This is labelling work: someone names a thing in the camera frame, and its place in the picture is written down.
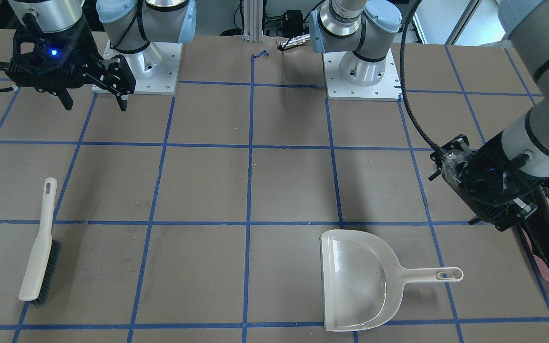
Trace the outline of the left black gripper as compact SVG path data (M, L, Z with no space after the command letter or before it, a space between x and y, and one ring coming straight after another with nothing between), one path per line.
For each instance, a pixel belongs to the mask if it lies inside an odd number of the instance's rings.
M506 156L502 134L486 142L477 151L460 134L430 154L436 170L429 179L442 176L461 200L474 212L468 223L489 223L500 232L519 224L537 209L525 198L544 179L525 173L521 167L530 160L527 152Z

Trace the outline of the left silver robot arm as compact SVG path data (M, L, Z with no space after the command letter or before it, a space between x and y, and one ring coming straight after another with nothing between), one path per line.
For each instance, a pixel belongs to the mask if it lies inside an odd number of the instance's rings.
M498 20L505 42L519 56L539 100L507 128L471 150L463 134L438 145L422 129L410 106L405 73L406 35L420 1L406 14L388 0L323 0L307 16L312 49L342 53L342 78L359 87L377 85L394 36L399 48L398 99L416 131L432 149L436 169L475 214L471 224L489 223L503 232L536 212L527 196L549 178L549 0L502 0Z

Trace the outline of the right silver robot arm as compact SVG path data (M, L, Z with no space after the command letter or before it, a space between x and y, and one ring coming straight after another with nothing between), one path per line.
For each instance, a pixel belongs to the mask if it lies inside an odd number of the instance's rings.
M18 86L59 98L72 109L69 89L94 85L115 96L121 111L137 81L164 67L158 43L190 43L194 0L99 0L98 19L113 56L99 50L78 0L11 0L21 24L5 72Z

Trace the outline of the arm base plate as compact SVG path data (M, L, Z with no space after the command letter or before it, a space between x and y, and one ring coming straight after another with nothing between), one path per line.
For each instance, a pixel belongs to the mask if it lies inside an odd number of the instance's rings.
M135 95L174 95L185 45L151 42L136 54L126 55L136 79Z
M398 68L392 50L377 62L359 59L353 52L323 55L327 97L347 101L398 101L401 99Z

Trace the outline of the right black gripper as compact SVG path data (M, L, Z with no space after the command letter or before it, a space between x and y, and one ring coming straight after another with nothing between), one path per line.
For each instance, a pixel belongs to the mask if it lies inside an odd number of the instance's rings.
M58 91L67 111L72 110L74 101L69 91L62 89L76 89L96 80L98 88L115 96L120 111L127 111L128 98L136 87L125 56L103 59L85 21L40 36L24 26L17 28L6 74L22 87Z

